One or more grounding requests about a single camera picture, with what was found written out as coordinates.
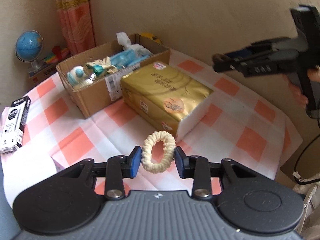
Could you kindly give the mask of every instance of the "small box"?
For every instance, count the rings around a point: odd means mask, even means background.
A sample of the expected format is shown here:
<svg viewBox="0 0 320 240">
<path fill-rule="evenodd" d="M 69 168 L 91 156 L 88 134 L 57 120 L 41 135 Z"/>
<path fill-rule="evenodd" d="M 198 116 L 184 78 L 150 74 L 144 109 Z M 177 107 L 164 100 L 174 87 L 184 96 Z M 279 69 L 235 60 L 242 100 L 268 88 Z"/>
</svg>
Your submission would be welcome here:
<svg viewBox="0 0 320 240">
<path fill-rule="evenodd" d="M 140 36 L 137 33 L 129 35 L 129 38 L 132 44 L 138 43 L 153 53 L 151 57 L 140 62 L 139 66 L 135 66 L 135 68 L 143 67 L 155 61 L 169 63 L 169 48 L 158 44 L 149 38 Z M 103 59 L 106 56 L 110 57 L 121 51 L 123 51 L 122 46 L 118 44 L 117 40 L 114 40 L 72 56 L 57 65 L 57 72 L 59 73 L 63 86 L 68 91 L 73 102 L 79 107 L 85 118 L 92 116 L 96 112 L 110 105 L 113 100 L 115 101 L 118 99 L 114 98 L 113 95 L 111 95 L 112 98 L 110 97 L 111 89 L 108 82 L 112 75 L 107 76 L 105 79 L 99 79 L 95 81 L 93 85 L 84 89 L 74 90 L 66 78 L 67 72 L 75 66 L 84 66 L 87 62 Z"/>
<path fill-rule="evenodd" d="M 12 102 L 1 133 L 0 153 L 15 152 L 22 147 L 30 103 L 28 96 Z"/>
<path fill-rule="evenodd" d="M 41 68 L 29 72 L 29 85 L 31 88 L 39 85 L 42 81 L 46 80 L 48 77 L 52 76 L 57 72 L 56 70 L 57 63 L 47 64 L 44 63 Z"/>
</svg>

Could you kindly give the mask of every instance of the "globe stand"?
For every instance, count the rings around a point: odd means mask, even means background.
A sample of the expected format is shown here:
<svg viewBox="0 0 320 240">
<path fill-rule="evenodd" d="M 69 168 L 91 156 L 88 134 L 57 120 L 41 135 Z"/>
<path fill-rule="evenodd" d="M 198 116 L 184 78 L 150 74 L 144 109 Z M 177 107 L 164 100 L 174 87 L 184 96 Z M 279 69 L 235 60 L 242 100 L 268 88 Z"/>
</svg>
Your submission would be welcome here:
<svg viewBox="0 0 320 240">
<path fill-rule="evenodd" d="M 38 69 L 40 69 L 43 65 L 43 60 L 39 61 L 38 59 L 35 59 L 34 61 L 31 61 L 31 67 L 29 67 L 28 72 L 34 72 Z"/>
</svg>

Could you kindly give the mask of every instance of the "cable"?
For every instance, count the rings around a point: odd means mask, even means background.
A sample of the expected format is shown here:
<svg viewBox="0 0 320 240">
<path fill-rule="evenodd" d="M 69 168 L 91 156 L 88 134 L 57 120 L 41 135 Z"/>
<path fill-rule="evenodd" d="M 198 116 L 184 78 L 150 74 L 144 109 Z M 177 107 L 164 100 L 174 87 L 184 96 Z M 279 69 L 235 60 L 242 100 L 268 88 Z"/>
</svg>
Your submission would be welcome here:
<svg viewBox="0 0 320 240">
<path fill-rule="evenodd" d="M 318 127 L 320 129 L 320 119 L 318 118 L 317 119 L 317 123 L 318 123 Z M 293 171 L 294 173 L 297 173 L 297 166 L 298 166 L 298 163 L 299 163 L 299 160 L 300 158 L 302 157 L 302 155 L 305 153 L 305 151 L 314 143 L 314 141 L 316 141 L 318 138 L 320 137 L 320 133 L 303 149 L 303 151 L 300 153 L 295 165 L 294 165 L 294 168 L 293 168 Z M 315 183 L 315 182 L 318 182 L 320 181 L 320 178 L 318 179 L 313 179 L 313 180 L 309 180 L 309 181 L 304 181 L 304 179 L 298 179 L 296 176 L 294 176 L 294 180 L 296 181 L 296 183 L 298 183 L 299 185 L 308 185 L 308 184 L 311 184 L 311 183 Z"/>
</svg>

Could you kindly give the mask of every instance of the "tissue pack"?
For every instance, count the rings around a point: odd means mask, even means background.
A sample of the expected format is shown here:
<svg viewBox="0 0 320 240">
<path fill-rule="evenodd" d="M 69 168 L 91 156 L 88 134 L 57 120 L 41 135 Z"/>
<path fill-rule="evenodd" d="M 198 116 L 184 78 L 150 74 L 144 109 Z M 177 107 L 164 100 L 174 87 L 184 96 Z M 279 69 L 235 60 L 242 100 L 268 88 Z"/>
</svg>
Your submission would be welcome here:
<svg viewBox="0 0 320 240">
<path fill-rule="evenodd" d="M 211 89 L 162 62 L 121 79 L 123 99 L 157 130 L 180 141 L 205 116 Z"/>
</svg>

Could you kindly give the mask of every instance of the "curtain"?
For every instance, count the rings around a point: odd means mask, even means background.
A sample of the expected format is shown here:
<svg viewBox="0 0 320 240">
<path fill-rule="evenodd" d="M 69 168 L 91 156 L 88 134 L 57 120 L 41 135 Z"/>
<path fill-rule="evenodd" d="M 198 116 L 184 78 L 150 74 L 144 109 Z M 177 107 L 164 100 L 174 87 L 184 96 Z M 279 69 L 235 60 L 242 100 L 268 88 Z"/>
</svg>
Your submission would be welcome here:
<svg viewBox="0 0 320 240">
<path fill-rule="evenodd" d="M 95 47 L 89 0 L 56 0 L 62 33 L 72 55 Z"/>
</svg>

